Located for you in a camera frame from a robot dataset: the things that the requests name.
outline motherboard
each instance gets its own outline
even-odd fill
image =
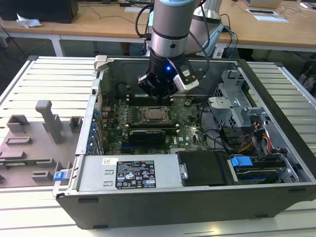
[[[176,96],[155,105],[150,98],[108,98],[102,110],[105,155],[175,154],[208,150],[198,119],[201,104]]]

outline gray floor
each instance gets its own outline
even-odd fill
[[[55,56],[53,45],[50,40],[45,39],[27,39],[14,38],[21,49],[27,53],[33,48],[36,48],[27,55],[39,56]],[[20,70],[25,62],[25,58],[21,58],[22,53],[12,40],[9,40],[8,48],[0,51],[0,93],[2,93],[7,85],[10,83],[15,74]],[[79,40],[63,40],[62,46],[65,50],[66,56],[75,57],[94,57],[93,43],[91,41]],[[107,55],[122,55],[120,43],[118,42],[98,42],[99,54]],[[143,44],[131,44],[130,54],[133,56],[140,56]],[[252,57],[256,61],[264,61],[266,50],[254,50]],[[303,56],[310,56],[311,53],[300,53]],[[235,52],[234,58],[238,58],[238,52]],[[291,52],[273,51],[268,61],[281,62],[295,77],[297,77],[302,70],[306,60]]]

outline power supply label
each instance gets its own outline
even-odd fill
[[[154,161],[118,161],[115,187],[117,189],[155,188]]]

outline laptop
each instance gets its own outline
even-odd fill
[[[277,8],[282,0],[243,0],[243,2],[253,7]]]

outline metal workbench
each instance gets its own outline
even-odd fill
[[[27,61],[0,97],[0,139],[7,134],[12,114],[41,121],[35,111],[39,99],[51,100],[61,120],[84,116],[92,80],[94,58],[39,57]],[[316,102],[283,67],[274,63],[249,63],[304,141],[316,154]],[[252,94],[254,101],[259,101]],[[81,230],[59,206],[52,187],[24,192],[0,189],[0,236],[107,236],[107,237],[201,237],[201,236],[316,236],[316,200],[297,203],[275,218],[209,223]]]

